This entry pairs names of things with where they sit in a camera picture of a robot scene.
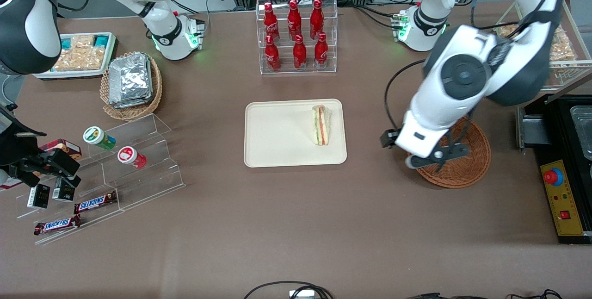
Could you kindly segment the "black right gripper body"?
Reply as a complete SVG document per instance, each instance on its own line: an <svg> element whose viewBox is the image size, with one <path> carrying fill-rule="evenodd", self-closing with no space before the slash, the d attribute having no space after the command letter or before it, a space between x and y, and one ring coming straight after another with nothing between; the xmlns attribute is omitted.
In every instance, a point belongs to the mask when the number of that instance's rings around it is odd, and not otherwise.
<svg viewBox="0 0 592 299"><path fill-rule="evenodd" d="M38 147L38 137L46 137L46 132L33 130L17 120L10 111L16 107L17 105L1 105L1 170L20 183L18 168L34 168L40 170L44 176L58 177L58 173L43 157L45 151Z"/></svg>

